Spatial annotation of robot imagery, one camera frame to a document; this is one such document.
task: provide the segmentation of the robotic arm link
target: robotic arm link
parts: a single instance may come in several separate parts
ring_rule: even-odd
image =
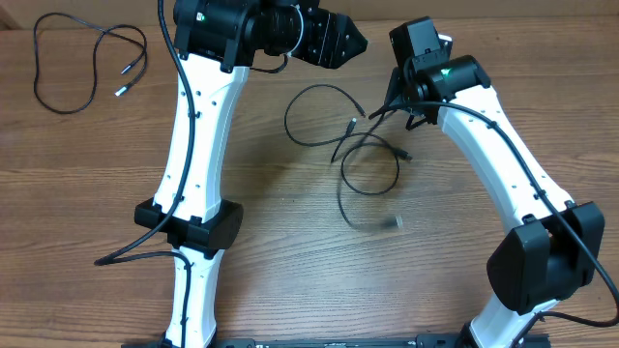
[[[168,48],[178,62],[179,87],[170,153],[159,190],[139,204],[134,215],[137,224],[167,233],[172,252],[182,255],[175,265],[170,326],[152,347],[334,344],[216,341],[214,312],[223,251],[232,246],[243,219],[241,205],[221,199],[223,154],[255,51],[287,54],[337,69],[367,48],[368,42],[349,17],[318,5],[319,0],[176,2],[178,27],[174,47],[169,44]],[[405,23],[390,36],[398,67],[385,106],[372,116],[406,109],[411,112],[409,125],[417,116],[438,125],[484,183],[507,237],[487,263],[494,295],[460,334],[425,334],[379,345],[549,347],[547,337],[523,339],[524,334],[540,313],[590,283],[599,270],[595,258],[604,232],[602,213],[594,203],[576,205],[550,179],[510,125],[481,65],[471,56],[450,60],[452,39],[437,34],[429,18]],[[565,224],[584,248],[571,238]],[[187,265],[191,272],[186,272]],[[365,347],[377,341],[346,342],[338,344]]]

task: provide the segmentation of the cable connector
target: cable connector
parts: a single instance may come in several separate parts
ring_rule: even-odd
[[[120,97],[120,96],[124,95],[125,93],[127,93],[127,91],[129,91],[130,88],[132,88],[131,85],[128,85],[128,84],[124,85],[118,91],[116,91],[116,93],[114,93],[114,95],[116,95],[116,97]]]
[[[120,74],[125,74],[131,71],[131,69],[133,69],[133,67],[135,67],[135,65],[137,64],[137,62],[139,62],[139,58],[135,59],[134,61],[130,62],[121,72]]]
[[[394,149],[394,154],[401,160],[411,161],[413,157],[402,149]]]
[[[383,221],[383,223],[380,224],[380,227],[402,229],[404,227],[402,216],[395,216],[395,217],[387,218],[385,221]]]
[[[346,137],[352,134],[352,131],[355,130],[355,126],[357,126],[357,119],[353,118],[352,120],[350,120],[350,123],[348,123],[348,127],[346,128]]]

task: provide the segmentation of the wood grain surface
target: wood grain surface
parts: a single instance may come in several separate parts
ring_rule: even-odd
[[[164,1],[169,18],[174,3]],[[320,8],[350,15],[354,20],[407,21],[422,15],[432,18],[619,15],[617,0],[322,0]],[[3,11],[13,29],[30,29],[40,15],[49,12],[65,12],[101,26],[159,24],[155,0],[0,0],[0,18]],[[45,27],[82,28],[81,24],[66,19],[46,20]]]
[[[491,293],[486,261],[503,238],[498,215],[459,149],[437,127],[408,132],[398,114],[379,130],[414,157],[381,197],[344,191],[356,221],[402,215],[404,228],[351,230],[336,201],[333,146],[308,149],[285,135],[290,99],[334,83],[368,111],[384,99],[395,65],[388,32],[400,22],[365,22],[368,52],[338,71],[291,61],[278,75],[254,73],[234,116],[223,196],[246,218],[221,266],[220,335],[257,339],[397,337],[457,332]],[[437,20],[455,37],[454,56],[474,55],[539,162],[578,202],[596,201],[606,230],[600,259],[619,280],[619,18]],[[0,33],[0,346],[118,347],[154,338],[168,324],[171,260],[96,268],[93,261],[145,231],[135,204],[161,179],[176,107],[176,76],[157,27],[145,28],[150,66],[122,98],[120,71],[138,53],[105,39],[99,91],[85,111],[59,116],[32,93],[29,31]],[[92,85],[97,33],[41,33],[43,97],[81,105]],[[280,61],[258,56],[255,65]],[[333,91],[309,92],[290,128],[306,141],[340,136],[354,108]],[[370,126],[360,119],[359,130]],[[393,179],[379,149],[351,163],[364,189]],[[144,250],[168,249],[164,235]],[[598,276],[559,305],[605,319],[612,300]],[[615,347],[619,329],[549,319],[535,332],[560,347]]]

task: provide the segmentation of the wire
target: wire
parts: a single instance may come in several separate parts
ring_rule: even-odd
[[[283,72],[284,69],[286,69],[287,66],[288,66],[288,55],[284,54],[283,63],[281,63],[281,65],[275,69],[260,69],[260,68],[254,68],[254,67],[250,67],[250,69],[255,72],[259,72],[259,73],[281,73]]]
[[[535,179],[535,176],[531,172],[531,169],[529,168],[528,164],[526,163],[526,161],[524,160],[524,158],[520,154],[520,151],[517,149],[517,147],[514,144],[514,142],[498,126],[498,124],[496,122],[490,120],[489,118],[487,118],[485,115],[483,115],[483,114],[481,114],[481,113],[479,113],[479,112],[477,112],[477,111],[475,111],[473,109],[470,109],[470,108],[468,108],[466,106],[462,106],[462,105],[458,105],[458,104],[453,104],[453,103],[448,103],[448,102],[442,102],[442,101],[413,101],[413,102],[403,103],[403,104],[394,105],[394,106],[383,106],[379,110],[377,110],[376,112],[372,113],[369,117],[371,119],[372,117],[375,117],[375,116],[377,116],[379,114],[383,114],[384,112],[391,111],[391,110],[400,110],[400,109],[403,109],[405,107],[411,107],[411,108],[417,108],[417,109],[420,109],[420,108],[423,109],[423,108],[427,108],[427,107],[449,107],[449,108],[453,108],[453,109],[465,112],[465,113],[467,113],[467,114],[469,114],[469,115],[471,115],[471,116],[473,116],[473,117],[483,121],[484,123],[486,123],[486,125],[489,128],[494,129],[499,134],[499,136],[503,139],[503,141],[505,141],[507,146],[510,148],[510,150],[514,154],[514,157],[516,158],[517,162],[520,164],[520,167],[522,167],[522,170],[524,171],[524,174],[526,175],[526,177],[531,182],[531,186],[533,187],[535,192],[538,194],[538,196],[542,199],[542,201],[544,202],[545,206],[552,213],[552,215],[555,216],[557,218],[557,220],[561,223],[562,227],[568,232],[568,236],[570,236],[570,238],[572,238],[572,240],[574,241],[574,243],[576,243],[578,248],[582,252],[584,252],[584,254],[587,256],[587,258],[589,258],[589,260],[593,263],[594,268],[596,269],[596,271],[602,277],[602,280],[604,281],[604,283],[608,287],[608,290],[610,291],[610,294],[612,295],[613,300],[615,301],[617,312],[616,312],[615,317],[613,319],[607,320],[607,321],[595,321],[595,320],[583,319],[583,318],[580,318],[580,317],[577,317],[577,316],[573,316],[573,315],[566,314],[566,313],[561,313],[561,312],[555,312],[555,311],[542,311],[542,312],[538,312],[529,321],[527,326],[518,334],[516,339],[513,341],[512,346],[513,347],[516,346],[518,344],[518,342],[522,338],[524,338],[524,336],[529,332],[529,330],[531,330],[531,328],[533,328],[535,323],[538,320],[543,320],[545,317],[562,318],[562,319],[569,320],[569,321],[572,321],[572,322],[575,322],[575,323],[578,323],[578,324],[587,325],[587,326],[596,327],[596,328],[609,328],[609,327],[613,327],[613,326],[619,324],[619,291],[617,290],[617,287],[615,286],[614,282],[610,278],[610,275],[606,272],[606,270],[604,269],[602,264],[600,264],[600,262],[597,260],[597,258],[593,255],[591,250],[585,245],[584,242],[582,242],[580,237],[578,237],[578,235],[576,234],[574,229],[570,226],[570,224],[561,216],[561,213],[559,213],[559,211],[554,207],[554,205],[552,205],[552,203],[550,202],[550,200],[546,196],[545,191],[541,188],[540,184]]]
[[[134,248],[138,247],[139,245],[141,245],[142,243],[146,242],[149,238],[153,237],[155,234],[157,234],[157,232],[160,232],[162,230],[162,228],[164,226],[167,225],[167,223],[170,221],[170,219],[172,218],[172,216],[174,215],[174,212],[176,212],[176,209],[178,208],[178,205],[181,203],[181,201],[183,200],[183,190],[185,189],[185,184],[187,183],[187,178],[189,176],[189,172],[190,172],[190,168],[192,166],[192,156],[193,156],[193,145],[194,145],[194,141],[195,141],[195,104],[193,102],[193,94],[192,94],[192,88],[190,86],[189,80],[187,79],[187,75],[185,74],[185,70],[183,69],[183,66],[181,64],[181,61],[176,53],[176,50],[174,48],[174,45],[172,44],[172,40],[170,39],[170,35],[167,31],[167,25],[165,24],[165,16],[163,14],[163,0],[158,0],[158,10],[157,10],[157,14],[158,14],[158,18],[159,18],[159,24],[160,27],[162,28],[162,34],[163,34],[163,39],[165,40],[165,45],[167,46],[167,50],[169,51],[170,55],[172,56],[172,60],[174,61],[174,65],[176,66],[176,70],[178,71],[178,74],[181,78],[181,82],[183,84],[183,88],[185,89],[185,96],[187,97],[187,102],[189,105],[189,118],[190,118],[190,129],[189,129],[189,140],[188,140],[188,146],[187,146],[187,154],[185,157],[185,165],[183,167],[183,173],[181,175],[181,181],[179,183],[178,189],[176,191],[176,194],[174,196],[174,200],[172,201],[172,205],[170,207],[170,209],[168,210],[167,214],[165,215],[165,217],[162,219],[162,221],[152,230],[150,230],[148,233],[146,233],[145,235],[143,235],[142,237],[138,238],[137,240],[135,240],[133,243],[129,244],[128,246],[124,246],[122,248],[120,248],[119,250],[116,250],[112,253],[110,253],[109,255],[100,258],[99,260],[95,261],[95,265],[96,266],[105,266],[105,265],[111,265],[111,264],[115,264],[115,263],[122,263],[122,262],[129,262],[129,261],[133,261],[133,260],[138,260],[138,259],[143,259],[143,258],[150,258],[150,257],[157,257],[157,256],[169,256],[169,257],[177,257],[181,260],[183,260],[183,262],[185,262],[186,264],[186,269],[187,269],[187,283],[185,285],[185,297],[183,299],[183,311],[182,311],[182,319],[181,319],[181,348],[185,348],[185,344],[186,344],[186,334],[187,334],[187,306],[189,303],[189,295],[190,295],[190,287],[191,287],[191,265],[189,263],[189,260],[187,259],[187,257],[181,253],[177,253],[177,252],[172,252],[172,251],[160,251],[160,252],[149,252],[149,253],[143,253],[143,254],[137,254],[137,255],[132,255],[132,256],[128,256],[128,257],[124,257],[124,258],[118,258],[119,256],[133,250]]]
[[[385,140],[384,138],[374,134],[373,132],[385,121],[387,120],[389,117],[391,117],[391,115],[393,115],[393,112],[386,116],[385,113],[383,113],[380,117],[380,119],[368,130],[365,132],[356,132],[353,133],[353,129],[354,126],[356,125],[356,119],[353,119],[349,124],[348,127],[346,128],[346,132],[343,136],[334,138],[334,139],[330,139],[330,140],[324,140],[324,141],[318,141],[318,142],[305,142],[305,141],[301,141],[297,138],[295,138],[292,133],[290,132],[290,129],[288,128],[288,113],[290,112],[290,108],[292,107],[292,105],[295,103],[296,100],[298,100],[302,95],[304,95],[307,91],[313,89],[313,88],[317,88],[317,87],[327,87],[327,88],[332,88],[335,89],[337,91],[339,91],[340,93],[344,94],[357,108],[357,111],[359,112],[359,114],[362,117],[365,117],[366,112],[365,110],[361,107],[361,105],[355,101],[354,98],[352,98],[352,96],[350,96],[348,93],[346,93],[344,90],[342,90],[340,87],[331,85],[331,84],[315,84],[315,85],[311,85],[305,89],[303,89],[301,92],[299,92],[290,102],[290,104],[288,105],[288,107],[286,108],[285,113],[283,114],[283,127],[286,131],[286,134],[288,135],[288,137],[290,138],[290,140],[292,140],[293,142],[295,142],[298,145],[301,146],[305,146],[305,147],[319,147],[319,146],[325,146],[325,145],[329,145],[329,144],[333,144],[333,143],[338,143],[338,146],[336,147],[335,151],[333,152],[333,155],[331,157],[331,163],[333,163],[336,160],[336,156],[338,154],[339,148],[341,147],[342,143],[348,139],[348,138],[352,138],[352,137],[361,137],[361,139],[355,144],[353,145],[351,148],[349,148],[343,155],[342,159],[341,159],[341,165],[340,165],[340,169],[339,169],[339,174],[341,176],[341,180],[350,188],[352,189],[354,192],[362,194],[362,195],[366,195],[366,196],[376,196],[376,195],[382,195],[385,194],[387,192],[389,192],[390,190],[392,190],[396,184],[398,183],[398,179],[399,179],[399,172],[400,172],[400,166],[399,166],[399,160],[412,160],[411,156],[398,148],[394,148],[387,140]],[[376,140],[378,140],[378,142],[370,142],[370,143],[366,143],[366,139],[368,137],[374,138]],[[385,189],[382,189],[378,192],[367,192],[367,191],[363,191],[360,190],[358,188],[355,188],[352,184],[350,184],[350,182],[348,181],[348,179],[346,178],[346,172],[345,172],[345,164],[346,164],[346,160],[350,157],[350,155],[355,152],[356,150],[359,150],[363,147],[367,147],[367,146],[372,146],[372,147],[380,147],[380,148],[386,148],[389,151],[392,152],[392,154],[394,155],[394,159],[396,160],[396,177],[395,179],[392,181],[392,183]],[[367,229],[367,230],[371,230],[371,229],[376,229],[376,228],[386,228],[386,227],[400,227],[401,226],[401,217],[394,217],[394,218],[389,218],[386,219],[385,221],[381,222],[381,223],[377,223],[377,224],[358,224],[358,223],[354,223],[350,220],[350,218],[348,218],[348,216],[346,215],[345,210],[343,209],[342,203],[341,203],[341,183],[338,184],[338,191],[337,191],[337,196],[338,196],[338,207],[339,207],[339,212],[341,213],[341,216],[343,217],[344,221],[352,228],[354,229]]]
[[[404,81],[406,82],[406,86],[410,86],[411,85],[411,80],[410,80],[410,64],[413,61],[413,56],[409,56],[408,58],[406,58],[406,61],[404,61],[404,67],[403,67],[403,72],[402,75],[404,76]]]
[[[69,18],[71,20],[74,20],[80,24],[83,24],[91,29],[95,29],[101,32],[101,34],[99,35],[99,38],[97,39],[97,42],[95,43],[95,48],[93,49],[93,89],[90,93],[90,97],[88,98],[88,101],[81,107],[74,109],[74,110],[59,110],[56,109],[52,106],[49,106],[49,104],[47,104],[46,102],[43,101],[43,99],[41,98],[41,96],[39,96],[39,79],[41,76],[41,67],[40,67],[40,62],[39,62],[39,41],[37,40],[37,30],[39,28],[39,24],[41,23],[42,20],[44,20],[45,18],[49,17],[49,16],[53,16],[53,15],[60,15],[66,18]],[[128,29],[133,29],[136,32],[138,32],[141,36],[142,36],[142,40],[144,41],[144,43],[139,43],[136,40],[127,38],[125,36],[113,33],[113,30],[116,29],[121,29],[121,28],[128,28]],[[76,16],[70,15],[70,14],[63,14],[63,13],[49,13],[49,14],[44,14],[41,17],[39,17],[39,19],[37,19],[37,22],[35,23],[35,27],[33,29],[33,35],[34,35],[34,48],[35,48],[35,67],[36,67],[36,73],[35,73],[35,81],[34,81],[34,92],[35,92],[35,97],[37,98],[37,101],[39,101],[39,103],[44,106],[47,110],[52,111],[54,113],[60,114],[60,115],[70,115],[70,114],[75,114],[83,109],[85,109],[86,107],[88,107],[88,105],[90,105],[90,103],[93,101],[93,99],[95,98],[95,93],[97,93],[97,81],[98,81],[98,74],[97,74],[97,51],[99,49],[99,44],[101,43],[103,37],[105,37],[106,35],[110,35],[114,38],[118,38],[118,39],[122,39],[125,40],[129,43],[135,44],[138,47],[141,48],[141,53],[137,56],[137,58],[135,58],[133,61],[131,61],[121,72],[121,74],[125,74],[128,73],[140,60],[142,60],[142,58],[144,59],[144,64],[142,65],[142,69],[140,70],[140,72],[133,78],[133,80],[131,82],[129,82],[128,84],[124,85],[123,87],[121,87],[121,89],[116,93],[117,96],[120,96],[124,93],[126,93],[130,88],[132,88],[137,81],[139,81],[140,78],[142,78],[142,76],[146,73],[146,68],[148,67],[148,53],[146,51],[146,36],[144,35],[144,32],[142,32],[139,28],[132,26],[132,25],[128,25],[128,24],[119,24],[119,25],[114,25],[111,26],[107,29],[103,29],[102,27],[89,23],[83,19],[80,19]]]

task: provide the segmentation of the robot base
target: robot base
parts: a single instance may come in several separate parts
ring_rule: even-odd
[[[425,333],[410,338],[322,339],[288,341],[254,341],[252,339],[223,339],[215,348],[472,348],[457,344],[459,333]],[[550,348],[546,334],[527,335],[525,348]]]

